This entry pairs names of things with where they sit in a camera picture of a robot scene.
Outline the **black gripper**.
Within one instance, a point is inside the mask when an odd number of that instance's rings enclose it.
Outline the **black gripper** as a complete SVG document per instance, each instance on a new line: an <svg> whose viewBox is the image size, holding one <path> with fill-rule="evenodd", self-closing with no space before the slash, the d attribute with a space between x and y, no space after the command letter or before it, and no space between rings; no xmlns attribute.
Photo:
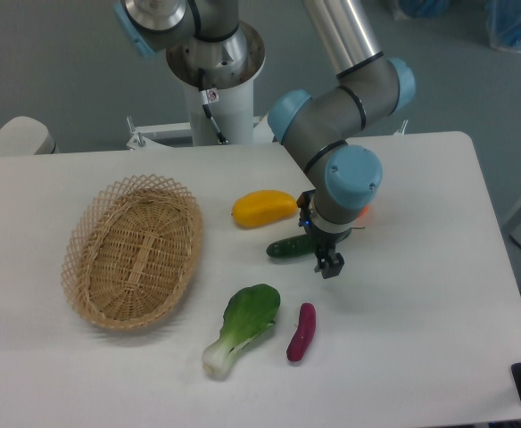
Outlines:
<svg viewBox="0 0 521 428"><path fill-rule="evenodd" d="M343 269L344 259L336 246L351 234L352 228L349 224L336 225L324 219L315 207L314 195L315 191L309 190L302 192L297 199L299 226L317 245L315 254L318 260L314 272L329 279L339 276Z"/></svg>

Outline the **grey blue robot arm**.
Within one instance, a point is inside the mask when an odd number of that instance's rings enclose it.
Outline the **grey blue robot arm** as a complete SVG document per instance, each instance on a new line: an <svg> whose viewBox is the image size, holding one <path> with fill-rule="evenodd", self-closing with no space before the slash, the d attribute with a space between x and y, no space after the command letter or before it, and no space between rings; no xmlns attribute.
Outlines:
<svg viewBox="0 0 521 428"><path fill-rule="evenodd" d="M340 274L336 245L373 200L379 159L348 140L414 96L411 69L384 56L358 1L308 1L305 8L335 69L338 84L320 97L303 90L269 110L274 137L312 184L298 199L300 226L316 244L316 271ZM194 145L249 144L252 84L265 61L258 32L236 1L119 1L117 19L142 56L165 53L182 84Z"/></svg>

